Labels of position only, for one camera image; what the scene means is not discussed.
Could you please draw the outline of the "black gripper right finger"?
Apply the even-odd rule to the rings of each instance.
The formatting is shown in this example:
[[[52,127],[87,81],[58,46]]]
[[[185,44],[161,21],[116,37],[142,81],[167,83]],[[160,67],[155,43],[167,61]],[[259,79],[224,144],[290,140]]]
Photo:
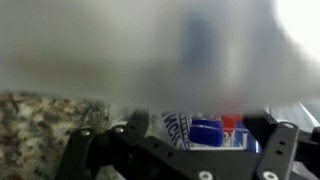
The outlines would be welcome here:
[[[253,171],[254,180],[307,180],[292,170],[295,161],[320,178],[318,126],[304,131],[292,122],[277,121],[266,112],[245,114],[243,123],[263,149]]]

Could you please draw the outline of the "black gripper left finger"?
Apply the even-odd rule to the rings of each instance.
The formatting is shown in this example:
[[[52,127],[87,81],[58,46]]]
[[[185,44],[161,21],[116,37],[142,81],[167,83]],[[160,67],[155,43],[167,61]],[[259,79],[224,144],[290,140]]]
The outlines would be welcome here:
[[[70,134],[54,180],[97,180],[113,167],[126,180],[239,180],[239,168],[219,152],[178,151],[146,134],[148,113],[136,111],[124,125]]]

